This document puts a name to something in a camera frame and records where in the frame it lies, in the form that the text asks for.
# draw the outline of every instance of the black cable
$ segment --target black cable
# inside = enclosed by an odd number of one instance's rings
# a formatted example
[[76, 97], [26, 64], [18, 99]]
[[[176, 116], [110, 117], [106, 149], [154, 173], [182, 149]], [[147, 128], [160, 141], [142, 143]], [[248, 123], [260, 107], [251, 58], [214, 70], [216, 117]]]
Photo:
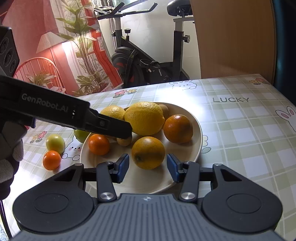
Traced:
[[11, 232], [10, 232], [10, 229], [9, 229], [9, 226], [7, 223], [6, 215], [5, 215], [3, 201], [1, 200], [0, 203], [1, 203], [0, 204], [0, 215], [1, 215], [2, 222], [3, 222], [3, 226], [4, 226], [4, 229], [6, 231], [8, 238], [12, 239], [12, 235], [11, 235]]

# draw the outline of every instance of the yellow-green fruit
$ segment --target yellow-green fruit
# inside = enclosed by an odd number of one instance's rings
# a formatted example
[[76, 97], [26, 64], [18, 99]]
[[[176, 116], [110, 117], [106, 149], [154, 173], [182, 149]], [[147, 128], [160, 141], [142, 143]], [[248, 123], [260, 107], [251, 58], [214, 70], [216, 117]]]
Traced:
[[142, 137], [133, 145], [131, 155], [138, 167], [151, 170], [163, 162], [165, 147], [154, 137]]
[[51, 134], [47, 137], [45, 145], [49, 151], [54, 150], [60, 155], [64, 152], [66, 147], [64, 139], [58, 134]]
[[124, 119], [131, 124], [133, 132], [140, 136], [154, 135], [165, 122], [161, 107], [146, 101], [131, 105], [126, 110]]
[[90, 132], [82, 131], [82, 130], [74, 130], [74, 135], [76, 136], [77, 140], [81, 143], [84, 143], [86, 138], [88, 137]]
[[123, 120], [124, 113], [125, 113], [124, 109], [117, 105], [107, 106], [101, 111], [102, 115], [107, 115], [109, 117], [113, 117], [119, 120]]
[[165, 120], [170, 116], [169, 115], [169, 111], [168, 111], [168, 107], [164, 104], [159, 104], [160, 108], [163, 111], [163, 117], [165, 118]]
[[132, 139], [132, 136], [130, 136], [128, 139], [116, 138], [117, 143], [121, 146], [128, 146], [131, 143]]

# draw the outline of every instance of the white wall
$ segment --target white wall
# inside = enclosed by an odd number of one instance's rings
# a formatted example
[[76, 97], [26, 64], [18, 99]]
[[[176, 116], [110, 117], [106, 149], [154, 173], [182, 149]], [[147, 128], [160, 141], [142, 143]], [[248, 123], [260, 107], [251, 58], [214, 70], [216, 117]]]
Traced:
[[[170, 0], [159, 0], [157, 7], [150, 13], [127, 15], [121, 18], [121, 26], [130, 28], [130, 41], [140, 47], [152, 58], [159, 62], [173, 61], [173, 32], [175, 23], [173, 16], [167, 13]], [[148, 9], [154, 1], [149, 0], [124, 11]], [[114, 53], [109, 20], [100, 20], [102, 34], [110, 55]], [[184, 43], [183, 69], [190, 79], [200, 78], [200, 59], [198, 53], [195, 25], [184, 22], [184, 35], [190, 35], [190, 43]]]

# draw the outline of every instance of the camera lens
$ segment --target camera lens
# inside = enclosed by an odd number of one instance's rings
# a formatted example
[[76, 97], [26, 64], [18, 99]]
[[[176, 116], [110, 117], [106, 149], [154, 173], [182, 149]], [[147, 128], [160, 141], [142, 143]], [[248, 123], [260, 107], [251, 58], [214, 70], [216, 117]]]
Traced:
[[2, 40], [0, 44], [0, 54], [3, 54], [8, 46], [8, 38]]
[[4, 66], [7, 67], [12, 59], [13, 51], [12, 48], [8, 50], [4, 58]]
[[15, 70], [15, 64], [16, 64], [16, 60], [14, 60], [11, 65], [10, 65], [10, 72], [12, 73]]

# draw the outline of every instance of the table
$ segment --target table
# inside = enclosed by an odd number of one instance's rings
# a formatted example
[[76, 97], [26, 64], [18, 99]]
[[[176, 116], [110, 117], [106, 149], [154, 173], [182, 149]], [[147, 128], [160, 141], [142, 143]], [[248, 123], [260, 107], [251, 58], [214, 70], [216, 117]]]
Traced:
[[[296, 237], [296, 107], [261, 75], [178, 81], [83, 96], [99, 112], [109, 105], [123, 108], [139, 101], [179, 105], [199, 120], [203, 132], [204, 167], [223, 163], [276, 194], [283, 203], [283, 215], [276, 231], [287, 240]], [[45, 139], [61, 135], [68, 157], [56, 171], [78, 163], [78, 147], [73, 130], [37, 121], [23, 138], [24, 160], [5, 200], [5, 211], [13, 234], [18, 227], [11, 213], [13, 201], [22, 192], [52, 176], [42, 166]], [[87, 185], [86, 191], [96, 196]], [[201, 183], [199, 196], [210, 191]]]

